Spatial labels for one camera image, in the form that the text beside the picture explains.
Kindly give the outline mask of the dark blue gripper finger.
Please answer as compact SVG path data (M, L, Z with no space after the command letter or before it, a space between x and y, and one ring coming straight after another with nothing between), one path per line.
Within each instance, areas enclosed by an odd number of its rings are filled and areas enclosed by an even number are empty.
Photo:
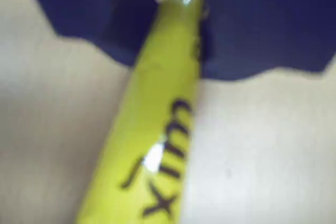
M132 66L158 4L155 0L37 0L57 35L92 43Z
M206 0L202 75L239 80L274 68L321 73L335 55L335 0Z

